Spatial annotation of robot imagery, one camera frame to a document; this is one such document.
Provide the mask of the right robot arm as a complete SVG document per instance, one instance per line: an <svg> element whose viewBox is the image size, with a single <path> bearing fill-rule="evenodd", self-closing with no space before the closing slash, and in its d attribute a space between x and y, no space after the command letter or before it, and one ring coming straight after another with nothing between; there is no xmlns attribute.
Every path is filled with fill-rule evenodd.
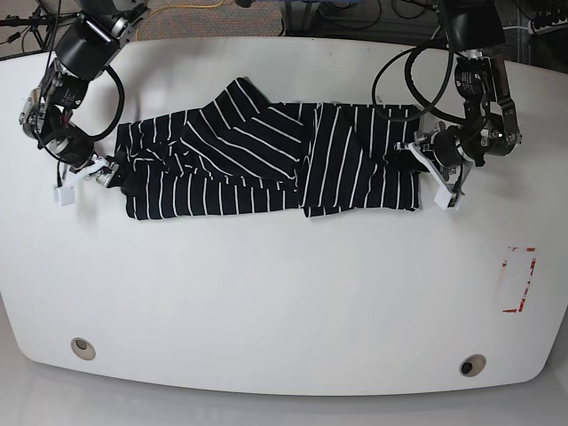
<svg viewBox="0 0 568 426"><path fill-rule="evenodd" d="M101 156L95 144L116 128L125 104L125 90L111 62L128 44L150 13L146 1L79 1L73 24L59 39L38 87L31 91L20 114L24 133L36 140L60 164L85 172L105 187L125 185L130 174L123 154ZM71 122L89 84L108 74L118 91L113 120L96 135Z"/></svg>

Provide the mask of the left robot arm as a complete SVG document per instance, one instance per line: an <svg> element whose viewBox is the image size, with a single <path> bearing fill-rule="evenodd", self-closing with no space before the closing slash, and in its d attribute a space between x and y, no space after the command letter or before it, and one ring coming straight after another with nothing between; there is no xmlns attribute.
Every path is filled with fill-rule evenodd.
<svg viewBox="0 0 568 426"><path fill-rule="evenodd" d="M414 48L405 63L405 83L423 110L439 119L429 132L417 131L411 142L399 142L438 183L434 202L441 209L457 209L462 186L486 155L505 156L522 140L517 111L510 96L504 60L494 47L505 42L493 1L439 1L436 6L444 39ZM444 81L453 82L463 99L463 117L437 110L414 84L412 68L418 55L436 46L448 50Z"/></svg>

